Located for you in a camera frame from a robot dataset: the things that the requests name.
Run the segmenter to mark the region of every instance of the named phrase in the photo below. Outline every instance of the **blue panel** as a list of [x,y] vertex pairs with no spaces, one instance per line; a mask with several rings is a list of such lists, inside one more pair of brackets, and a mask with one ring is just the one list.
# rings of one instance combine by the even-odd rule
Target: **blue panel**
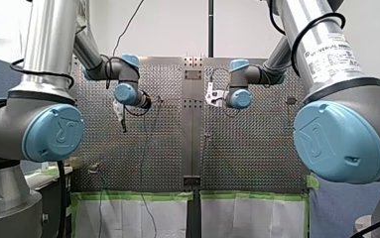
[[370,183],[380,179],[380,138],[352,109],[316,101],[295,120],[295,145],[304,164],[330,181]]
[[34,118],[26,130],[22,149],[27,160],[55,162],[64,160],[78,147],[83,120],[73,106],[57,104]]
[[140,60],[138,59],[138,57],[136,55],[132,55],[132,54],[122,54],[122,57],[121,57],[124,61],[130,63],[131,65],[134,65],[136,67],[139,67],[140,66]]
[[246,89],[239,89],[235,91],[230,97],[231,107],[236,109],[244,109],[251,105],[252,94]]
[[137,90],[128,83],[120,83],[114,92],[115,99],[124,105],[134,105],[137,100]]
[[230,62],[229,71],[233,72],[249,65],[248,59],[234,59]]

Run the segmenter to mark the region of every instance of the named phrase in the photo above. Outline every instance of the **pegboard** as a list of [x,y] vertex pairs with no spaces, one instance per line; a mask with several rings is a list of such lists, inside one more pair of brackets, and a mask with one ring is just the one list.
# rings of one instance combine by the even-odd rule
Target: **pegboard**
[[[228,69],[229,62],[204,62],[204,90],[213,70]],[[214,87],[226,88],[228,78],[226,70],[217,69]],[[204,105],[201,189],[301,192],[306,188],[303,174],[307,171],[293,141],[293,122],[304,97],[301,81],[289,69],[283,84],[250,85],[249,90],[253,102],[248,109]]]
[[[107,90],[105,81],[87,81],[78,74],[77,105],[85,132],[79,150],[82,167],[74,172],[73,190],[183,189],[181,61],[141,61],[140,88],[155,101],[160,96],[163,102],[155,102],[144,117],[127,113],[126,133],[112,106],[117,82],[111,81]],[[143,112],[133,107],[129,110]],[[100,173],[92,174],[88,168],[96,163],[100,164]]]
[[[252,105],[231,118],[225,110],[229,115],[234,110],[203,102],[209,75],[227,68],[231,59],[198,59],[193,70],[189,60],[141,59],[140,88],[163,103],[155,103],[145,118],[127,114],[127,133],[112,108],[117,82],[106,90],[104,81],[87,81],[80,66],[73,69],[85,120],[73,190],[177,191],[190,175],[200,176],[201,189],[302,192],[306,170],[292,134],[303,88],[295,74],[289,70],[286,81],[271,88],[250,86]],[[217,70],[213,79],[216,88],[225,88],[228,75]],[[294,98],[295,104],[288,103]],[[95,163],[99,174],[88,171]]]

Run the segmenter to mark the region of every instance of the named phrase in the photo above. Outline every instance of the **wire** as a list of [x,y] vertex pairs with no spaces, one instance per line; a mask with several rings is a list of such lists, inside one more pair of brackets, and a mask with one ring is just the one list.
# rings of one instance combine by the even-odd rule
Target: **wire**
[[74,78],[66,73],[56,73],[56,72],[49,72],[49,71],[31,71],[31,70],[26,70],[26,69],[23,69],[21,67],[18,67],[17,64],[23,62],[24,59],[19,59],[19,60],[16,60],[12,63],[10,63],[10,68],[12,70],[15,70],[15,71],[18,71],[18,72],[21,72],[21,73],[24,73],[24,74],[30,74],[30,75],[38,75],[38,76],[43,76],[43,75],[47,75],[47,76],[57,76],[57,77],[66,77],[69,79],[69,86],[68,86],[68,89],[71,89],[73,86],[74,86]]
[[224,68],[224,67],[217,67],[217,68],[215,68],[215,69],[211,72],[210,77],[208,78],[208,80],[209,80],[210,82],[213,82],[213,76],[214,76],[214,73],[215,73],[216,71],[219,71],[219,70],[224,70],[224,71],[226,71],[227,73],[229,73],[229,70],[228,70],[227,68]]
[[[141,194],[141,198],[143,199],[144,206],[146,207],[146,211],[147,211],[147,213],[149,213],[149,216],[152,219],[153,228],[155,229],[154,238],[158,237],[158,227],[156,226],[155,217],[153,216],[152,212],[150,211],[149,206],[147,205],[146,198],[144,197],[144,194],[143,194],[143,169],[144,169],[144,162],[146,160],[147,147],[150,145],[149,141],[151,141],[153,138],[153,133],[154,133],[156,126],[158,124],[159,114],[160,114],[160,111],[162,109],[163,100],[160,98],[160,96],[159,96],[158,101],[159,101],[159,106],[158,106],[157,114],[155,117],[155,123],[152,127],[151,133],[146,137],[146,142],[145,142],[144,148],[143,148],[143,157],[140,161],[140,194]],[[143,116],[143,128],[144,128],[145,133],[147,133],[146,116]]]
[[57,238],[63,238],[63,231],[65,229],[65,217],[66,217],[66,179],[65,170],[63,169],[63,161],[58,161],[57,166],[60,172],[61,183],[61,212],[60,212],[60,225]]
[[124,108],[125,108],[125,110],[126,110],[128,113],[130,113],[130,115],[133,115],[133,116],[136,116],[136,117],[144,116],[144,115],[146,115],[146,113],[147,113],[148,111],[150,111],[150,107],[148,107],[144,112],[138,114],[138,113],[134,113],[134,112],[131,112],[130,110],[128,110],[128,108],[127,108],[126,105],[124,105]]
[[271,21],[271,24],[273,24],[273,27],[274,27],[279,33],[281,33],[282,35],[285,35],[285,36],[286,36],[285,31],[283,31],[283,30],[277,25],[277,23],[276,23],[276,21],[275,21],[275,19],[274,19],[273,4],[274,4],[274,0],[270,0],[269,14],[270,14],[270,21]]
[[125,27],[124,31],[122,32],[121,35],[119,35],[118,37],[118,40],[116,41],[116,46],[115,48],[113,49],[113,52],[112,52],[112,55],[115,57],[115,53],[116,53],[116,50],[118,49],[119,47],[119,42],[121,41],[121,38],[125,35],[125,33],[127,32],[128,28],[130,27],[131,25],[131,22],[133,21],[134,17],[137,15],[138,13],[138,10],[140,9],[141,5],[143,4],[145,0],[141,0],[140,3],[138,4],[136,10],[134,11],[134,14],[133,16],[131,16],[130,20],[128,21],[127,23],[127,26]]
[[315,18],[312,21],[310,21],[304,27],[304,29],[301,30],[298,33],[298,35],[296,36],[294,44],[292,45],[291,62],[292,62],[292,68],[294,69],[294,72],[296,73],[297,76],[300,76],[300,75],[299,75],[298,68],[296,66],[296,53],[297,53],[299,45],[301,44],[302,38],[304,37],[304,35],[307,34],[307,32],[310,29],[314,28],[316,25],[318,25],[322,21],[325,21],[329,17],[337,17],[337,18],[339,18],[341,20],[341,26],[340,26],[340,28],[341,29],[344,28],[344,26],[346,24],[346,18],[342,14],[340,14],[340,13],[331,12],[331,13],[326,13],[326,14],[324,14],[324,15],[322,15],[322,16],[320,16],[318,18]]

